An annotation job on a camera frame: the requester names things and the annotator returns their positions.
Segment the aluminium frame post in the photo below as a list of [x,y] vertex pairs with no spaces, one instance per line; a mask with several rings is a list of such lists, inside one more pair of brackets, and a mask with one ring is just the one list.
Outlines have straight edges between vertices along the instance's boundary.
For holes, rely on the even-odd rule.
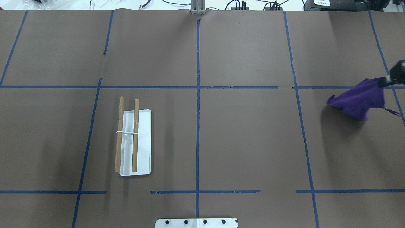
[[190,1],[190,13],[192,15],[204,15],[206,13],[206,1],[205,0],[191,0]]

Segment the rear wooden rack rod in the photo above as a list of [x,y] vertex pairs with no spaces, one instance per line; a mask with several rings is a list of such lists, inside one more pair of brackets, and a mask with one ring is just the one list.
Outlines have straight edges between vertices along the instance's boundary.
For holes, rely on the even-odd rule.
[[122,153],[122,133],[123,130],[123,112],[124,112],[125,98],[120,97],[118,109],[118,125],[116,133],[116,148],[115,148],[115,172],[120,172],[121,153]]

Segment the purple towel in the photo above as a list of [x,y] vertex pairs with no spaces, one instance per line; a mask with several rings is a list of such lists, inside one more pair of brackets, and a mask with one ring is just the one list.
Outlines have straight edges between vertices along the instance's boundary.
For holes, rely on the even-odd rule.
[[384,109],[395,116],[400,116],[398,112],[385,108],[383,89],[393,84],[398,82],[388,81],[386,77],[366,78],[339,96],[332,95],[327,104],[360,121],[368,119],[366,114],[370,109]]

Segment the white rack base tray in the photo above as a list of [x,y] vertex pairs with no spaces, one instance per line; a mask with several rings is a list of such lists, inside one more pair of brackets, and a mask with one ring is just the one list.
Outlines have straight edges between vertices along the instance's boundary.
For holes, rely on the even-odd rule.
[[133,132],[134,128],[134,111],[126,110],[123,112],[122,130],[117,133],[122,134],[121,141],[121,160],[120,160],[120,176],[137,176],[149,175],[152,170],[151,165],[151,126],[152,113],[151,110],[139,110],[138,122],[138,149],[136,172],[133,172]]

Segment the black computer box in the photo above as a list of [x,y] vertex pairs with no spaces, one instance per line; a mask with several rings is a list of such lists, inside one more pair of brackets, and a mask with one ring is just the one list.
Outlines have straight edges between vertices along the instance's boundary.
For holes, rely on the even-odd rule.
[[305,11],[356,11],[354,0],[306,0]]

